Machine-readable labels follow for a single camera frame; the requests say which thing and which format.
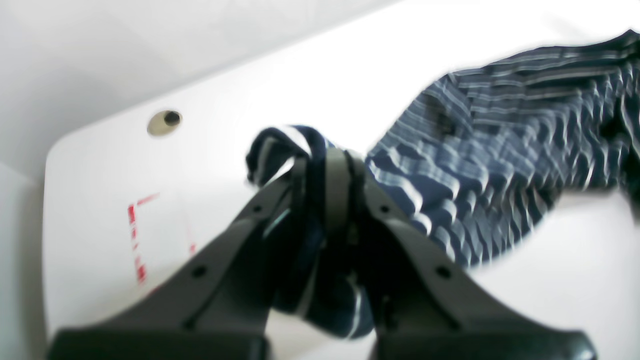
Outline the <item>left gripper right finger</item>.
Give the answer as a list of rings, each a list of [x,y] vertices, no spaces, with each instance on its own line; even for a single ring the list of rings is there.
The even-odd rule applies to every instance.
[[[585,333],[510,309],[422,235],[348,151],[326,154],[327,248],[358,276],[372,360],[596,360]]]

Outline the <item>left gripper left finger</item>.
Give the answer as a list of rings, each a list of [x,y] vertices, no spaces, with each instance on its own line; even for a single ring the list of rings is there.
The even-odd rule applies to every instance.
[[[272,359],[266,322],[297,257],[306,172],[296,157],[167,282],[107,321],[59,332],[48,359]]]

